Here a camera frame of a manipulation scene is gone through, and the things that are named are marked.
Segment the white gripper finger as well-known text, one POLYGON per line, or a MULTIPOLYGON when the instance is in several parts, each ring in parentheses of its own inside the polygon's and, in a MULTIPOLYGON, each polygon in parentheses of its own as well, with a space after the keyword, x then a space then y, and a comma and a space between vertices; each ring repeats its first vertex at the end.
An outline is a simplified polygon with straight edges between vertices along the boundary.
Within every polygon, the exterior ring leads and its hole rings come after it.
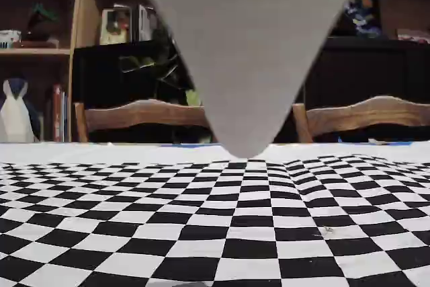
POLYGON ((346 0, 151 0, 218 141, 263 152, 290 111, 346 0))

